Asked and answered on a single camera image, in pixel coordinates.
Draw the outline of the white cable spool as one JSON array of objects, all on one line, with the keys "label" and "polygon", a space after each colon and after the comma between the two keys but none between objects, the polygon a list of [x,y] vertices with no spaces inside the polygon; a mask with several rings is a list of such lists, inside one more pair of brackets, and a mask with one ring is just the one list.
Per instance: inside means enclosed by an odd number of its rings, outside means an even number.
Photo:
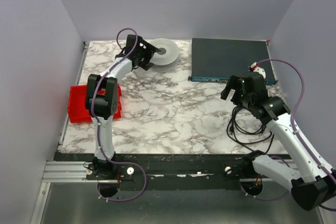
[{"label": "white cable spool", "polygon": [[180,51],[174,41],[166,38],[157,38],[150,40],[149,43],[160,49],[160,52],[156,52],[150,61],[154,64],[150,68],[152,71],[168,72],[177,65]]}]

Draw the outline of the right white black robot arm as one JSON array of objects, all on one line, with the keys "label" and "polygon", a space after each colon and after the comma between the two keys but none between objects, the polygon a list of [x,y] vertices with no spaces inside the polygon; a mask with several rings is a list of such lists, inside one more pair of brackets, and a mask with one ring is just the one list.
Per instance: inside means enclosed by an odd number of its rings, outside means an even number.
[{"label": "right white black robot arm", "polygon": [[286,188],[306,211],[335,197],[335,169],[300,131],[285,102],[268,95],[263,76],[257,72],[230,76],[221,99],[227,99],[231,90],[235,91],[232,103],[248,110],[266,126],[296,165],[292,169],[262,151],[253,151],[243,157],[243,174],[256,173],[272,179]]}]

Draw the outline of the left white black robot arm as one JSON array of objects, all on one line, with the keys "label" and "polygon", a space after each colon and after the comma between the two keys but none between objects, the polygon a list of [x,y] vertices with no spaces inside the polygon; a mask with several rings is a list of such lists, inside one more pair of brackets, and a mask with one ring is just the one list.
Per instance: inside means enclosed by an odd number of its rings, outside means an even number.
[{"label": "left white black robot arm", "polygon": [[112,141],[112,119],[118,108],[118,82],[132,70],[149,70],[151,59],[161,50],[138,35],[128,35],[126,45],[116,55],[115,62],[100,74],[90,74],[87,80],[85,108],[93,120],[96,150],[92,160],[93,171],[114,174],[116,162]]}]

